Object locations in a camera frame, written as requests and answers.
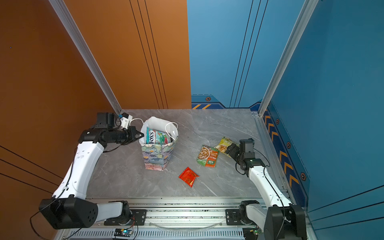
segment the red package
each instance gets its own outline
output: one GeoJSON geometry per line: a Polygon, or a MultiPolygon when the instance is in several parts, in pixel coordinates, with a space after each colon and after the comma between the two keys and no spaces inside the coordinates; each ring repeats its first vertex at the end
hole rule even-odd
{"type": "Polygon", "coordinates": [[[179,178],[186,182],[191,187],[193,186],[193,183],[195,182],[196,177],[198,175],[194,173],[189,167],[187,167],[182,174],[180,174],[179,178]]]}

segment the yellow snack package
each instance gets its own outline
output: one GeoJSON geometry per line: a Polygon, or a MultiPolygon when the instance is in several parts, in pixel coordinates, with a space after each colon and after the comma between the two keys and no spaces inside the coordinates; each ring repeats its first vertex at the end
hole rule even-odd
{"type": "Polygon", "coordinates": [[[225,155],[227,155],[228,157],[231,157],[228,154],[226,154],[225,151],[227,150],[227,147],[229,147],[232,143],[239,146],[237,143],[235,143],[234,141],[232,141],[228,137],[223,137],[221,139],[220,143],[215,148],[218,149],[220,152],[224,153],[225,155]]]}

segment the robotic arm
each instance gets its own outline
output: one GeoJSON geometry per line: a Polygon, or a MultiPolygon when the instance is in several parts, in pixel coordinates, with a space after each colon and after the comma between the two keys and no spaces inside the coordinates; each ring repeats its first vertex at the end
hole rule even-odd
{"type": "Polygon", "coordinates": [[[54,229],[90,227],[94,222],[122,216],[127,221],[131,212],[126,202],[95,204],[85,200],[87,187],[97,160],[108,143],[130,144],[144,136],[134,126],[132,117],[121,118],[122,129],[113,129],[114,114],[98,113],[97,124],[83,131],[74,160],[51,199],[43,199],[39,210],[54,229]]]}
{"type": "Polygon", "coordinates": [[[241,222],[255,222],[264,230],[266,240],[307,239],[304,210],[287,199],[269,176],[265,164],[255,158],[254,140],[240,140],[240,147],[232,144],[226,150],[244,174],[259,190],[267,210],[257,201],[243,201],[239,206],[241,222]]]}

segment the table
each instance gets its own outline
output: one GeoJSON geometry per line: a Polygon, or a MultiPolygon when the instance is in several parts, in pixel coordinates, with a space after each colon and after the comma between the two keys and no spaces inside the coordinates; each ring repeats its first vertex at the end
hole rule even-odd
{"type": "MultiPolygon", "coordinates": [[[[99,158],[87,197],[255,197],[260,193],[245,175],[235,170],[235,161],[219,153],[216,167],[204,167],[196,157],[201,146],[216,146],[223,136],[233,141],[253,138],[255,148],[265,155],[263,144],[249,109],[136,109],[123,110],[144,121],[151,116],[179,125],[179,138],[165,171],[146,170],[139,142],[121,146],[99,158]],[[198,177],[191,188],[179,175],[190,167],[198,177]]],[[[141,121],[133,121],[141,129],[141,121]]],[[[256,152],[256,158],[263,156],[256,152]]]]}

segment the candy bag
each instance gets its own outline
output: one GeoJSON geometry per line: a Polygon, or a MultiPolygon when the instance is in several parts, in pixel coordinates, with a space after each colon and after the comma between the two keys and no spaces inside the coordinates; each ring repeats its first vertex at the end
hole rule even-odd
{"type": "Polygon", "coordinates": [[[231,157],[228,154],[226,154],[225,151],[227,150],[227,147],[231,146],[232,143],[239,146],[237,143],[235,143],[231,139],[229,139],[227,137],[223,137],[221,139],[220,143],[215,148],[218,149],[220,152],[224,153],[225,155],[227,155],[228,157],[231,157]]]}
{"type": "Polygon", "coordinates": [[[197,157],[197,163],[205,167],[215,167],[217,155],[216,148],[203,145],[197,157]]]}
{"type": "Polygon", "coordinates": [[[194,173],[189,167],[187,167],[182,174],[180,174],[179,178],[186,182],[190,187],[193,186],[196,177],[198,177],[196,173],[194,173]]]}
{"type": "Polygon", "coordinates": [[[171,142],[171,138],[165,132],[147,128],[147,144],[165,145],[171,142]]]}

